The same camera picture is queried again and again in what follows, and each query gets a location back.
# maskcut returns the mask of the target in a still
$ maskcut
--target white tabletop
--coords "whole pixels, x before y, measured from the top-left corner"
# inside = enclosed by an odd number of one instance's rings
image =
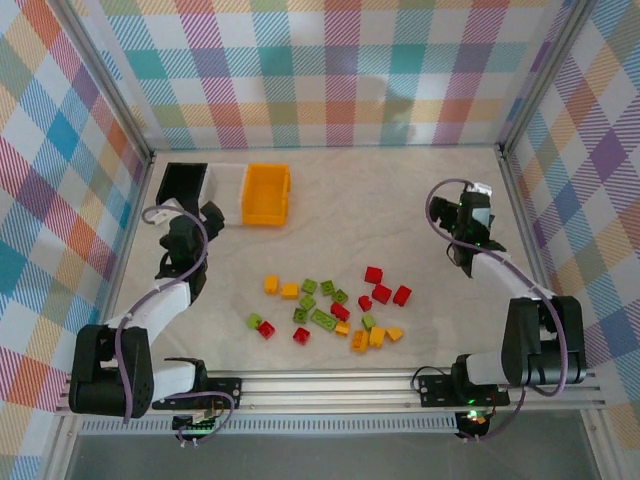
[[[211,370],[447,366],[461,353],[495,350],[502,343],[507,305],[496,302],[487,285],[478,285],[445,256],[447,244],[424,217],[431,187],[449,177],[491,185],[492,238],[507,247],[529,271],[509,199],[489,148],[357,148],[162,153],[152,174],[145,205],[152,205],[168,162],[282,163],[291,169],[287,225],[282,228],[227,227],[209,246],[208,282],[200,298],[180,314],[153,345],[154,358],[201,358]],[[443,189],[457,200],[460,189]],[[164,250],[162,227],[142,222],[118,299],[124,311],[153,281]],[[358,354],[348,339],[312,322],[311,339],[291,338],[298,324],[295,301],[267,296],[264,277],[281,282],[331,279],[349,294],[352,332],[360,328],[360,295],[368,265],[384,270],[394,291],[404,284],[413,294],[404,307],[374,301],[379,326],[397,326],[405,336],[396,344]],[[329,297],[314,296],[329,312]],[[264,340],[249,329],[250,313],[276,328]]]

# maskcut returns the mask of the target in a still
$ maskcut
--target floor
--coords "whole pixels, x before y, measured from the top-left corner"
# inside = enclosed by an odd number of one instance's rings
[[[282,228],[229,226],[209,247],[208,282],[197,302],[179,315],[153,345],[154,358],[193,356],[212,370],[446,366],[461,353],[498,349],[506,300],[468,279],[445,255],[446,242],[425,221],[430,188],[449,177],[494,188],[493,238],[527,270],[494,152],[489,148],[358,148],[161,153],[146,205],[152,205],[167,162],[282,163],[290,165],[292,188]],[[457,200],[459,188],[442,194]],[[163,250],[163,227],[140,223],[118,299],[124,311],[150,287]],[[296,302],[263,292],[264,277],[282,282],[333,280],[349,294],[353,327],[362,315],[356,300],[370,294],[368,265],[384,270],[392,289],[413,294],[404,307],[375,304],[378,325],[398,326],[405,337],[361,355],[345,339],[308,323],[309,343],[292,340]],[[318,307],[330,301],[315,294]],[[256,312],[276,334],[265,341],[247,327]]]
[[[523,412],[503,434],[479,444],[452,434],[403,433],[220,435],[198,450],[179,445],[171,435],[80,436],[66,478],[183,478],[187,472],[221,480],[600,478],[580,413],[569,411]]]

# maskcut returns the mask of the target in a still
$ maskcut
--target lego brick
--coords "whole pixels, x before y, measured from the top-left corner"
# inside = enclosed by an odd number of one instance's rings
[[[338,322],[338,324],[336,325],[336,334],[340,335],[341,337],[348,337],[350,329],[350,324],[346,322]]]
[[[295,323],[307,323],[307,311],[304,308],[296,308],[293,312],[293,321]]]
[[[369,346],[374,348],[382,347],[384,342],[384,328],[373,327],[369,332]]]
[[[324,313],[319,308],[316,308],[311,314],[311,321],[314,323],[317,323],[318,325],[320,325],[322,328],[324,328],[329,332],[332,332],[336,328],[336,325],[338,324],[338,321],[335,318]]]
[[[392,343],[400,340],[404,335],[404,330],[398,327],[387,328],[387,337],[391,340]]]
[[[293,339],[300,345],[306,345],[310,336],[311,332],[309,332],[309,330],[300,327],[296,330],[296,333],[293,334]]]
[[[265,338],[265,340],[269,340],[273,336],[273,334],[276,333],[276,329],[273,328],[273,325],[271,325],[267,321],[262,322],[257,330],[260,332],[260,335]]]
[[[347,300],[349,300],[349,295],[344,293],[344,291],[342,290],[338,290],[331,296],[331,300],[339,303],[340,305],[344,305],[345,303],[347,303]]]
[[[305,295],[300,299],[300,306],[308,311],[316,306],[316,301],[311,295]]]
[[[335,288],[333,287],[333,282],[331,280],[327,280],[326,282],[322,282],[320,284],[320,290],[322,290],[322,296],[329,297],[334,294]]]
[[[302,282],[302,291],[304,293],[313,295],[316,292],[316,288],[318,288],[318,282],[314,282],[310,278],[307,278],[304,282]]]
[[[411,295],[411,289],[408,287],[405,287],[404,285],[400,285],[400,287],[398,288],[398,291],[396,291],[396,294],[393,296],[393,303],[400,305],[401,307],[404,307],[404,304],[407,303],[407,300],[409,300],[410,295]]]
[[[267,295],[278,294],[278,276],[277,275],[267,275],[267,278],[264,279],[264,293],[266,293]]]
[[[285,300],[297,300],[300,296],[300,290],[297,283],[285,283],[280,291],[282,298]]]
[[[360,308],[362,309],[363,312],[368,312],[369,310],[371,310],[371,307],[373,306],[373,302],[369,297],[367,297],[366,295],[363,295],[358,299],[358,305],[360,305]]]
[[[381,283],[379,283],[373,289],[371,296],[373,297],[374,300],[377,300],[378,302],[386,305],[389,299],[391,298],[391,293],[393,292],[391,291],[390,288],[387,288]]]
[[[331,315],[336,317],[338,320],[346,322],[347,320],[349,320],[351,312],[340,305],[338,302],[333,302],[333,304],[331,305]]]
[[[376,326],[376,321],[373,319],[373,317],[369,314],[363,315],[362,316],[362,326],[364,326],[364,329],[366,331],[371,330],[373,327]]]
[[[251,315],[249,315],[249,320],[247,321],[249,328],[257,329],[261,323],[262,318],[260,318],[260,315],[258,315],[257,313],[252,313]]]
[[[367,271],[364,274],[364,281],[367,283],[380,283],[382,281],[382,269],[367,267]]]
[[[356,330],[351,340],[351,350],[365,353],[369,347],[369,332],[366,330]]]

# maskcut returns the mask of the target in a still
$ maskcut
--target enclosure wall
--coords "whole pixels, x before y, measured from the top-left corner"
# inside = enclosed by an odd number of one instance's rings
[[[510,159],[553,288],[640,467],[640,3],[601,0]]]
[[[0,0],[0,478],[32,478],[143,162],[43,0]]]
[[[573,3],[72,0],[171,149],[492,145]]]

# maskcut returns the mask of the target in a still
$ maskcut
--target lime green brick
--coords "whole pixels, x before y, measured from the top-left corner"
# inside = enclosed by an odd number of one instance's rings
[[[366,331],[370,331],[373,327],[376,326],[376,321],[371,315],[367,313],[366,315],[362,316],[362,326]]]
[[[307,323],[307,311],[303,308],[296,308],[293,312],[293,321],[295,323]]]
[[[333,286],[333,282],[331,280],[327,280],[326,282],[322,282],[320,284],[320,289],[322,290],[322,295],[325,297],[330,297],[335,293],[335,288]]]
[[[252,313],[251,315],[249,315],[249,321],[247,322],[249,328],[258,328],[261,323],[262,318],[260,318],[260,315],[258,315],[257,313]]]
[[[329,332],[333,332],[338,324],[338,320],[330,315],[327,315],[322,310],[316,308],[311,314],[311,321],[317,323],[322,328]]]
[[[301,290],[304,293],[308,293],[309,295],[313,295],[316,292],[316,288],[318,288],[318,282],[314,282],[310,278],[307,278],[304,282],[302,282]]]
[[[344,305],[345,303],[347,303],[347,300],[349,300],[349,295],[344,293],[342,290],[338,290],[336,293],[333,294],[331,299],[334,302],[338,302],[340,305]]]
[[[311,295],[305,295],[300,299],[300,306],[304,308],[306,311],[309,311],[316,306],[316,301],[313,299]]]

